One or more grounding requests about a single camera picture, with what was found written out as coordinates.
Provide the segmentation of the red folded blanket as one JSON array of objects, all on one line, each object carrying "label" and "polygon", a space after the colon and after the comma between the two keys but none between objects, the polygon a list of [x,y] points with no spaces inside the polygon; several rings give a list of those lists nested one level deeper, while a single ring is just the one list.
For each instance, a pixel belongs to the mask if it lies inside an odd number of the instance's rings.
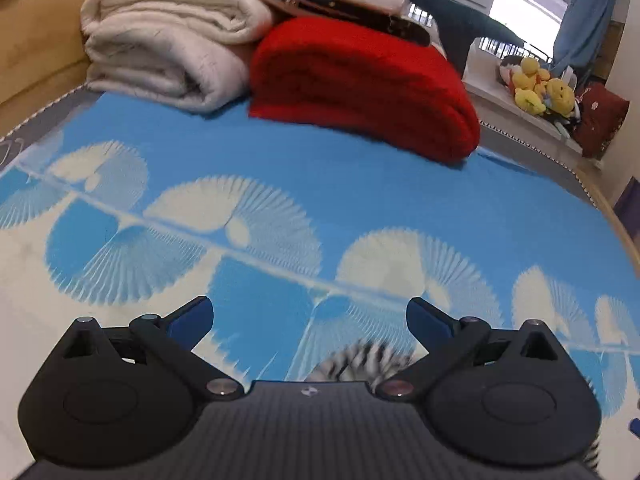
[{"label": "red folded blanket", "polygon": [[480,145],[461,77],[432,46],[334,20],[292,18],[258,44],[250,116],[345,130],[435,162]]}]

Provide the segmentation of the blue curtain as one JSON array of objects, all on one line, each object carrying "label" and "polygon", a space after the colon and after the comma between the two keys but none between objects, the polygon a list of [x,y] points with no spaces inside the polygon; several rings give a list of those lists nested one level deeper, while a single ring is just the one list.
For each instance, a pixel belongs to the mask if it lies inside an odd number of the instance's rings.
[{"label": "blue curtain", "polygon": [[553,46],[553,75],[560,76],[568,66],[578,74],[590,69],[615,3],[616,0],[570,0]]}]

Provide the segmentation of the blue white patterned bedsheet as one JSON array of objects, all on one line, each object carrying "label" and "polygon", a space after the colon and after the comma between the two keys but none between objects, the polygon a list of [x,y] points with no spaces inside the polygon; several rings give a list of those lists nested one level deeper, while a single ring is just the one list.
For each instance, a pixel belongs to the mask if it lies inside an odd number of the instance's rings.
[{"label": "blue white patterned bedsheet", "polygon": [[599,471],[639,474],[639,277],[587,182],[495,128],[458,166],[359,136],[195,116],[75,90],[1,139],[1,474],[32,456],[17,405],[74,318],[215,308],[198,354],[302,380],[361,339],[420,354],[420,296],[540,318],[602,408]]}]

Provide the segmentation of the wooden headboard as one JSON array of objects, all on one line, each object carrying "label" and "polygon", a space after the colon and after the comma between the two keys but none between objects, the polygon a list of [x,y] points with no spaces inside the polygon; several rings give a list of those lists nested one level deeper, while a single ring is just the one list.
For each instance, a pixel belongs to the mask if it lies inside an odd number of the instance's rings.
[{"label": "wooden headboard", "polygon": [[80,86],[84,0],[1,0],[1,134]]}]

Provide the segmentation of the cream folded quilt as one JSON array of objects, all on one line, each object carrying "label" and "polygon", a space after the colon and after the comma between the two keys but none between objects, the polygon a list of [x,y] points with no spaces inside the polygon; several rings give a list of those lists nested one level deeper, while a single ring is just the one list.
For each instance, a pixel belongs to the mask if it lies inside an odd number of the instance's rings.
[{"label": "cream folded quilt", "polygon": [[260,0],[85,0],[86,86],[208,114],[246,92],[272,25]]}]

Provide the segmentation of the yellow plush toys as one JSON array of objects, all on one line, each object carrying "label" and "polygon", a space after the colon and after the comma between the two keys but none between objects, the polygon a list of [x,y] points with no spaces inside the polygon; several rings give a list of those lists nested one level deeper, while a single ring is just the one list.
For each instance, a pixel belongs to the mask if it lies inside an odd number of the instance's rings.
[{"label": "yellow plush toys", "polygon": [[556,78],[533,56],[507,56],[497,68],[497,80],[506,87],[522,112],[574,128],[580,109],[574,88]]}]

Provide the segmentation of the black white striped garment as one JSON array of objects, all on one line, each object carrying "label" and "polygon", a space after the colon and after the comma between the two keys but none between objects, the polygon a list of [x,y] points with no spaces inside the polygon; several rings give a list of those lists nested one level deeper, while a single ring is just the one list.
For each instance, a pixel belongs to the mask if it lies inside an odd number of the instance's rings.
[{"label": "black white striped garment", "polygon": [[[310,382],[366,382],[376,394],[375,388],[380,382],[414,362],[416,360],[412,356],[397,351],[384,340],[362,340],[332,353],[314,367],[308,379]],[[412,404],[397,403],[405,408],[412,406],[425,422]],[[565,466],[569,472],[574,472],[579,464],[581,463],[570,462],[561,466]],[[561,466],[546,468],[556,469]]]}]

